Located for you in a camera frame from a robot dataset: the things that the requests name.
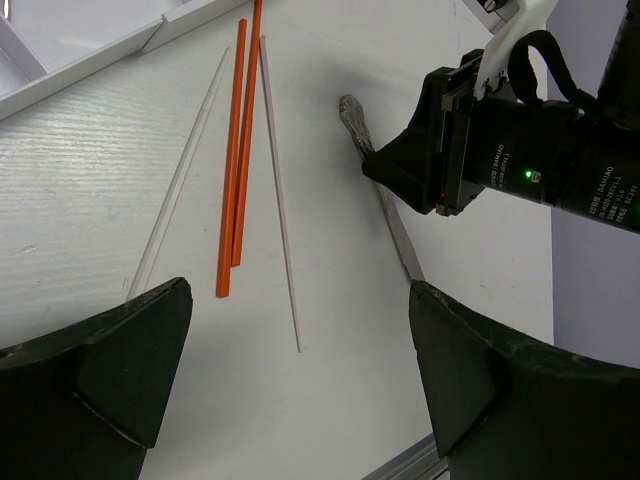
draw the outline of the gray wall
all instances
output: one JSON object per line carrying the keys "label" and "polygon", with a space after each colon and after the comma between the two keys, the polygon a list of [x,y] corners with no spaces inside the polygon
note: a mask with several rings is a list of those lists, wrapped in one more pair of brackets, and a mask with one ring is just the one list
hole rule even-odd
{"label": "gray wall", "polygon": [[[597,94],[626,3],[560,0],[548,23],[576,83],[590,93]],[[549,97],[561,98],[552,79]],[[640,235],[560,211],[552,222],[556,345],[640,367]]]}

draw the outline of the orange stick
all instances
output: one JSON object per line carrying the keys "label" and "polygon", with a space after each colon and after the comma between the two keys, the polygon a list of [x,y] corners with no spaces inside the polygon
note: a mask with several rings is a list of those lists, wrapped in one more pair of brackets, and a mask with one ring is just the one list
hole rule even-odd
{"label": "orange stick", "polygon": [[236,203],[236,174],[238,171],[238,135],[240,133],[240,107],[242,104],[242,80],[244,76],[244,51],[247,43],[247,21],[240,20],[236,47],[236,66],[231,94],[231,118],[227,166],[224,176],[222,201],[222,225],[220,226],[220,251],[218,253],[218,283],[216,296],[226,298],[231,292],[231,255],[233,252],[233,225]]}
{"label": "orange stick", "polygon": [[247,186],[249,184],[249,157],[251,156],[251,135],[253,132],[253,110],[256,103],[256,82],[258,77],[258,55],[260,53],[260,24],[262,22],[262,0],[255,0],[253,27],[251,31],[251,51],[249,71],[244,98],[244,119],[240,136],[240,165],[236,190],[236,214],[233,228],[233,256],[231,265],[237,267],[242,260],[244,239],[244,218],[247,210]]}

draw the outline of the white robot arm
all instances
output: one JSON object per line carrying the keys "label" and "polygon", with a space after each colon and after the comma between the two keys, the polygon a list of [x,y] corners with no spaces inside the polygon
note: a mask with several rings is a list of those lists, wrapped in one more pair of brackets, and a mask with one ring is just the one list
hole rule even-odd
{"label": "white robot arm", "polygon": [[506,76],[511,50],[525,35],[544,28],[558,0],[463,0],[482,24],[494,34],[486,46],[474,93],[478,100],[487,89],[495,90]]}

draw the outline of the black strap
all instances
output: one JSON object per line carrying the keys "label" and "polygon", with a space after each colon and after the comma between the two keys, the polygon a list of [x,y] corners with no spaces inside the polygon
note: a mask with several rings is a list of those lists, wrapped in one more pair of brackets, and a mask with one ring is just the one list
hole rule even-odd
{"label": "black strap", "polygon": [[536,93],[538,79],[529,58],[529,47],[533,47],[540,52],[558,88],[569,103],[584,110],[586,113],[596,112],[596,99],[578,88],[571,77],[569,67],[564,61],[560,45],[558,45],[553,35],[546,30],[537,30],[525,35],[513,47],[509,58],[508,73],[509,81],[516,97],[527,105],[542,105],[542,100],[538,98]]}

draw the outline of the silver knife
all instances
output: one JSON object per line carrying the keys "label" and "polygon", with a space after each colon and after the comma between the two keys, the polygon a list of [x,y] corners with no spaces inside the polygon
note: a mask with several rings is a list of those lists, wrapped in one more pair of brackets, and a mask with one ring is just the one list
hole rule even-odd
{"label": "silver knife", "polygon": [[[353,144],[360,154],[360,158],[364,162],[367,155],[375,153],[373,143],[371,142],[371,134],[364,121],[364,109],[362,104],[353,96],[345,95],[340,99],[340,120],[351,135]],[[396,250],[402,261],[405,272],[409,281],[424,281],[424,273],[420,266],[420,260],[416,254],[411,238],[407,233],[407,229],[402,223],[398,208],[393,201],[392,193],[384,186],[374,182],[378,192],[378,198],[382,205],[382,211],[389,231],[396,245]]]}

